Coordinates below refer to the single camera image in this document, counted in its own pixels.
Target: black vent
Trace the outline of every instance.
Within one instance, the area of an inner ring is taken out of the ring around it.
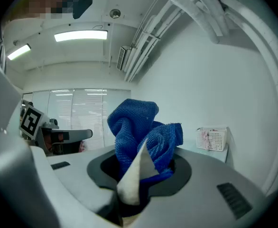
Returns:
[[[68,166],[68,165],[70,165],[70,163],[64,161],[64,162],[60,162],[60,163],[57,163],[57,164],[52,164],[50,166],[53,168],[53,170],[57,170],[57,169],[60,169],[62,167]]]
[[[241,218],[252,209],[252,206],[231,183],[220,184],[217,188],[236,219]]]

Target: blue towel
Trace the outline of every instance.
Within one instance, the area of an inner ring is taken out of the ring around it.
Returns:
[[[183,144],[182,127],[179,123],[154,121],[158,112],[154,102],[127,99],[108,117],[107,123],[116,136],[115,152],[120,163],[120,177],[128,170],[146,138],[148,152],[160,174],[145,182],[161,181],[173,174],[168,165],[175,147]]]

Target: white wall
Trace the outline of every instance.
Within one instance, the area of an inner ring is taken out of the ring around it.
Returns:
[[[155,120],[182,123],[185,141],[198,127],[228,125],[227,163],[261,187],[278,142],[278,102],[266,64],[241,30],[216,45],[196,23],[180,19],[182,28],[167,32],[132,98],[156,102]]]
[[[114,64],[75,62],[44,66],[26,72],[23,92],[49,89],[108,88],[131,90],[133,83],[123,81],[124,74]]]
[[[7,66],[6,67],[6,76],[16,89],[19,88],[17,90],[19,93],[21,93],[20,90],[23,89],[24,83],[25,83],[25,74],[16,71],[15,69],[13,69],[10,66]]]
[[[17,104],[14,112],[11,115],[6,131],[8,134],[14,136],[20,136],[20,113],[21,113],[21,101]]]

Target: white basket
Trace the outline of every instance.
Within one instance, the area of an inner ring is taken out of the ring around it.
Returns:
[[[203,131],[207,131],[207,138],[203,137]],[[223,151],[226,143],[226,137],[226,127],[208,126],[198,128],[196,130],[197,148]]]

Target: fluorescent light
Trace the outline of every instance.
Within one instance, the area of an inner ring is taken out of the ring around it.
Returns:
[[[9,58],[10,60],[14,60],[16,57],[18,57],[18,56],[20,56],[20,55],[22,55],[23,53],[26,53],[26,52],[28,52],[28,51],[30,51],[30,46],[29,46],[29,44],[26,44],[25,46],[19,48],[18,50],[14,51],[12,54],[10,54],[10,55],[8,56],[8,58]]]
[[[85,91],[94,92],[94,91],[102,91],[102,90],[101,89],[85,89]]]
[[[56,94],[56,96],[73,95],[73,94]]]
[[[56,42],[75,39],[103,39],[106,40],[106,30],[78,30],[55,35]]]
[[[57,92],[69,92],[68,89],[60,89],[60,90],[52,90],[52,92],[57,93]]]
[[[103,93],[89,93],[87,95],[107,95],[107,94],[103,94]]]

